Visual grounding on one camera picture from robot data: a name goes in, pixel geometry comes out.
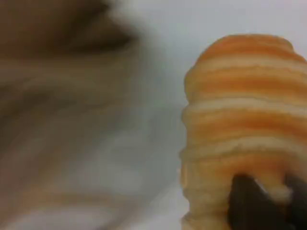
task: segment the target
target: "orange-striped pastry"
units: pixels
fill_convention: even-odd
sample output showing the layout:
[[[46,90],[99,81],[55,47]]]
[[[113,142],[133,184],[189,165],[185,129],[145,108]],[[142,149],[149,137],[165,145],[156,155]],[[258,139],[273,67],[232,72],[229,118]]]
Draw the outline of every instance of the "orange-striped pastry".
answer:
[[[187,73],[187,146],[181,184],[190,203],[183,230],[227,230],[237,173],[254,176],[278,204],[286,172],[304,177],[307,62],[287,40],[262,34],[217,40]]]

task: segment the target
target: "cone-shaped pastry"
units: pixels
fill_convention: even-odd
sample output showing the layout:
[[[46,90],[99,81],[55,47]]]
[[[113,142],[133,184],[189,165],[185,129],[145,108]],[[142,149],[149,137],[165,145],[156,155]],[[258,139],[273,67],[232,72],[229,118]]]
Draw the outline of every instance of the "cone-shaped pastry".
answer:
[[[271,35],[230,35],[213,43],[187,73],[187,147],[181,183],[189,200],[183,230],[226,230],[232,178],[248,173],[278,204],[291,191],[286,172],[304,177],[307,62]]]

